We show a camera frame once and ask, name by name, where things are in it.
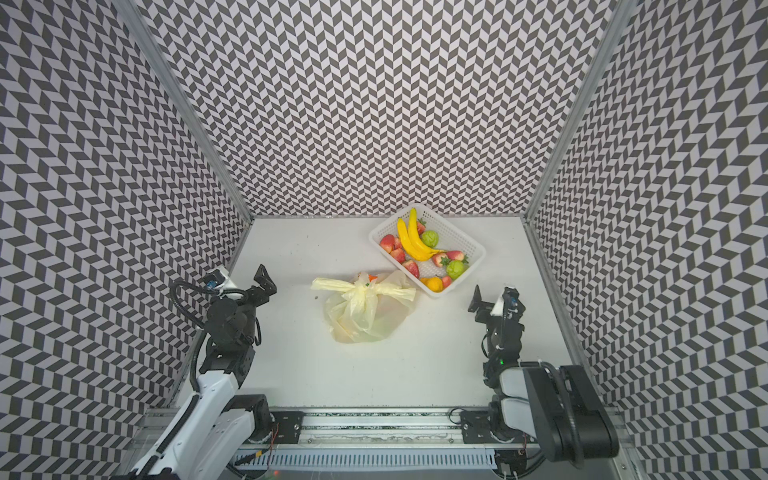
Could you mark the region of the yellow plastic bag orange print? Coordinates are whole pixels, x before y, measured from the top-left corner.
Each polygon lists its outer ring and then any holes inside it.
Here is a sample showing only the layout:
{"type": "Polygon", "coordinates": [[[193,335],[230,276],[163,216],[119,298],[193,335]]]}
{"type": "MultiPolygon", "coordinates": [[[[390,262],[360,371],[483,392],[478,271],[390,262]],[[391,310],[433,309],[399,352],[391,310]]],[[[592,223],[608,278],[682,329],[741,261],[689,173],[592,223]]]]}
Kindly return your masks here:
{"type": "Polygon", "coordinates": [[[373,343],[389,338],[415,309],[417,290],[400,272],[360,272],[353,280],[316,278],[310,288],[329,292],[324,319],[338,343],[373,343]]]}

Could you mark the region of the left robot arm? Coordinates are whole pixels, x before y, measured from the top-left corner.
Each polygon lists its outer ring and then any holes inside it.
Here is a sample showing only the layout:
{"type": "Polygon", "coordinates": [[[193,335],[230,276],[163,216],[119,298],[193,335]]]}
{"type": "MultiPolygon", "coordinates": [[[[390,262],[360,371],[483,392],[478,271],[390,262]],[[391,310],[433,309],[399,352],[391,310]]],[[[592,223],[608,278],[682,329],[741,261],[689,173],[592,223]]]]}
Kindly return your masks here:
{"type": "Polygon", "coordinates": [[[240,289],[216,270],[197,284],[170,283],[172,303],[201,331],[192,348],[192,393],[123,478],[217,479],[231,469],[232,457],[247,440],[272,440],[274,421],[265,395],[241,391],[262,342],[256,310],[277,292],[265,266],[253,281],[240,289]]]}

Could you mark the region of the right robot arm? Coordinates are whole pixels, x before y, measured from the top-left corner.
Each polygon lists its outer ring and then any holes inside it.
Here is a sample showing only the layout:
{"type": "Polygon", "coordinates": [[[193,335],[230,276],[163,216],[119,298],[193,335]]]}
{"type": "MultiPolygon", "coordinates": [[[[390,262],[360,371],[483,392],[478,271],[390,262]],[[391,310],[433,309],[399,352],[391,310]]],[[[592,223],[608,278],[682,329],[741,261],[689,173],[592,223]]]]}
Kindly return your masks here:
{"type": "Polygon", "coordinates": [[[584,367],[521,359],[526,307],[517,289],[490,302],[475,287],[468,311],[485,327],[482,377],[494,396],[480,420],[460,415],[466,440],[519,440],[539,447],[537,460],[574,467],[618,456],[618,432],[584,367]]]}

